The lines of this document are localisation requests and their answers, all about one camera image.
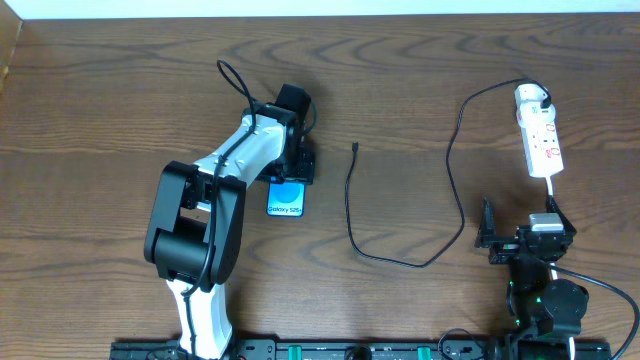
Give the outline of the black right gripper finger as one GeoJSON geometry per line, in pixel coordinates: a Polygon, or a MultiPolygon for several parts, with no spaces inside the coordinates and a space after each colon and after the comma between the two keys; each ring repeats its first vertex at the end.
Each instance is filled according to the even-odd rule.
{"type": "Polygon", "coordinates": [[[489,241],[496,235],[496,225],[494,221],[494,212],[487,198],[483,199],[482,219],[478,230],[478,239],[480,241],[489,241]]]}
{"type": "Polygon", "coordinates": [[[560,210],[555,198],[553,195],[548,195],[545,200],[545,207],[547,213],[555,213],[559,216],[561,223],[564,226],[564,231],[567,233],[575,233],[576,228],[573,224],[568,220],[568,218],[563,214],[560,210]]]}

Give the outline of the blue screen Galaxy smartphone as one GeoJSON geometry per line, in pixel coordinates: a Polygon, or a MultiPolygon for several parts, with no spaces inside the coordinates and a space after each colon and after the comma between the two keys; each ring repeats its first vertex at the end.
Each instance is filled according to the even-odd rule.
{"type": "Polygon", "coordinates": [[[306,186],[285,182],[269,185],[266,212],[276,217],[302,217],[304,214],[306,186]]]}

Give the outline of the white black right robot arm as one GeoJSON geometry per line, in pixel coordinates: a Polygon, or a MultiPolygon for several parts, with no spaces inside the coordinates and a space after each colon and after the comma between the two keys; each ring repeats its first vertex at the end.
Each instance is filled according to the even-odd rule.
{"type": "Polygon", "coordinates": [[[569,359],[571,339],[581,333],[588,291],[551,274],[551,265],[566,254],[577,230],[553,196],[545,206],[514,235],[499,236],[491,205],[483,202],[475,246],[489,250],[490,264],[508,267],[506,304],[516,320],[515,330],[489,340],[487,359],[569,359]]]}

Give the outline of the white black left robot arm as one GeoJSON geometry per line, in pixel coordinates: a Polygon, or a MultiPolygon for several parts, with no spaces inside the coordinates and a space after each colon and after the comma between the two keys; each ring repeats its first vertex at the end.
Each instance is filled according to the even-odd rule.
{"type": "Polygon", "coordinates": [[[220,359],[228,349],[225,283],[239,256],[247,190],[256,180],[312,183],[314,155],[305,138],[313,127],[305,118],[316,113],[310,100],[252,103],[218,149],[163,169],[144,258],[176,299],[185,358],[220,359]]]}

